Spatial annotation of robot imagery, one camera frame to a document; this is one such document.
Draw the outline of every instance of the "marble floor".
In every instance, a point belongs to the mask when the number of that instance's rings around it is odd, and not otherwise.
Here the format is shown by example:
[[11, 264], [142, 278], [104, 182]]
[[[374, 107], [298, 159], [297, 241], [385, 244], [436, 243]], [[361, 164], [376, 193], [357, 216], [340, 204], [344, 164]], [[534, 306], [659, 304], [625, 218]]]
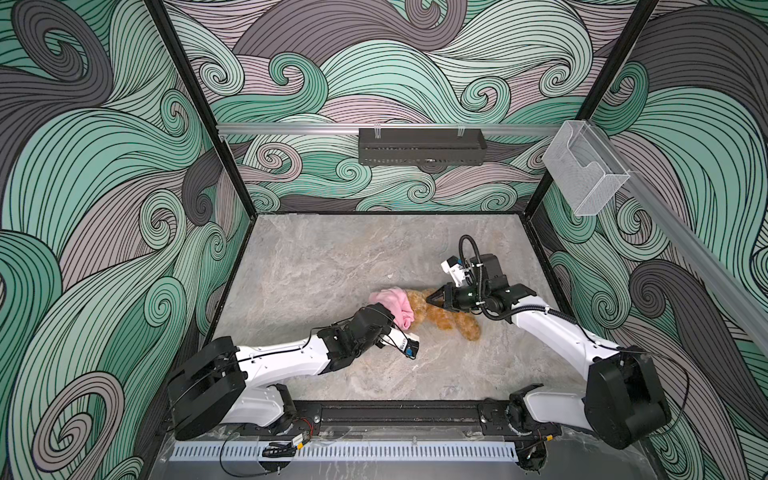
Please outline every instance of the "marble floor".
[[[235, 345], [289, 342], [351, 316], [372, 291], [439, 287], [450, 281], [440, 263], [458, 255], [464, 233], [481, 253], [499, 258], [509, 283], [524, 283], [555, 305], [516, 215], [262, 215], [215, 336], [232, 336]], [[346, 369], [284, 383], [294, 399], [338, 400], [504, 399], [533, 382], [583, 387], [533, 335], [478, 320], [476, 342], [424, 323], [413, 330], [421, 339], [416, 360], [373, 348]]]

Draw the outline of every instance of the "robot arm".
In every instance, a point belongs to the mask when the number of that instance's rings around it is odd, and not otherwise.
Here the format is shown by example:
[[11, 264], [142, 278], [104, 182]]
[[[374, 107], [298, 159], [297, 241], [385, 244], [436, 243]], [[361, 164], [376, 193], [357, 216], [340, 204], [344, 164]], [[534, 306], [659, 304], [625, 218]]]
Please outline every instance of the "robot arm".
[[[469, 261], [461, 249], [464, 240], [475, 250]], [[514, 323], [552, 348], [587, 380], [586, 392], [541, 389], [540, 385], [518, 392], [517, 402], [511, 398], [510, 405], [510, 416], [520, 420], [518, 426], [525, 429], [526, 420], [529, 425], [577, 426], [623, 449], [670, 421], [653, 360], [642, 349], [623, 348], [603, 339], [551, 309], [526, 286], [509, 286], [496, 256], [480, 255], [471, 237], [462, 237], [459, 252], [461, 260], [451, 257], [442, 264], [453, 282], [430, 295], [427, 302], [454, 312], [480, 310], [490, 319]]]
[[230, 337], [215, 339], [168, 383], [176, 438], [191, 439], [219, 423], [256, 423], [279, 432], [293, 420], [293, 400], [276, 382], [342, 369], [374, 345], [394, 346], [414, 359], [419, 338], [401, 331], [393, 320], [376, 303], [296, 342], [235, 347]]

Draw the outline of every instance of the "black frame post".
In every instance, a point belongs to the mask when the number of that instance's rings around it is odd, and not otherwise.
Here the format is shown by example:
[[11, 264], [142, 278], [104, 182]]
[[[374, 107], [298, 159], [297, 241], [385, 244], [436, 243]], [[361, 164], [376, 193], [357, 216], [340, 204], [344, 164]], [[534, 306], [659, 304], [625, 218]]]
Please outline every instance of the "black frame post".
[[157, 31], [160, 32], [160, 37], [163, 39], [165, 48], [168, 50], [170, 59], [173, 60], [176, 69], [179, 71], [181, 81], [184, 83], [187, 92], [192, 100], [197, 114], [200, 115], [200, 120], [203, 122], [205, 130], [210, 136], [210, 140], [214, 144], [216, 153], [219, 154], [221, 163], [224, 165], [224, 169], [227, 170], [227, 174], [230, 176], [232, 185], [235, 187], [237, 196], [243, 203], [248, 217], [251, 221], [254, 221], [257, 217], [256, 207], [253, 205], [253, 201], [250, 199], [248, 189], [245, 187], [243, 178], [237, 171], [237, 164], [232, 157], [232, 152], [229, 147], [219, 138], [219, 131], [216, 128], [216, 117], [214, 112], [210, 109], [210, 105], [205, 99], [203, 89], [200, 87], [200, 83], [197, 81], [197, 77], [192, 70], [192, 64], [187, 58], [187, 53], [184, 51], [184, 47], [181, 45], [179, 35], [176, 33], [176, 29], [170, 21], [168, 10], [165, 9], [163, 0], [144, 0], [144, 3], [149, 10], [154, 25]]

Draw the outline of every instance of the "pink cloth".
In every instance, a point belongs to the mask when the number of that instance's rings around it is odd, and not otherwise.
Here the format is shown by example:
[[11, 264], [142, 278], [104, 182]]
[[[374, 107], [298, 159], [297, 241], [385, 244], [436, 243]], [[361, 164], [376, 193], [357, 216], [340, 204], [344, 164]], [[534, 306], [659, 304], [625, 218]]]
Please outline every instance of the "pink cloth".
[[388, 288], [371, 293], [368, 303], [381, 303], [395, 316], [395, 324], [403, 330], [407, 330], [413, 322], [413, 310], [402, 288]]

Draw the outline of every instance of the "stuffed animal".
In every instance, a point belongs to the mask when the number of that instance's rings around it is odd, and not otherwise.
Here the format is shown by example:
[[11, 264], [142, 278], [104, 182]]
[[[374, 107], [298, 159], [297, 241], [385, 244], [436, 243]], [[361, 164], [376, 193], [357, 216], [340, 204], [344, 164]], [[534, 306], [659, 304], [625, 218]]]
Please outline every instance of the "stuffed animal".
[[427, 303], [427, 297], [434, 292], [434, 290], [406, 290], [408, 302], [413, 310], [411, 328], [429, 321], [437, 325], [440, 330], [456, 328], [464, 338], [472, 342], [480, 339], [480, 325], [473, 315], [449, 312]]

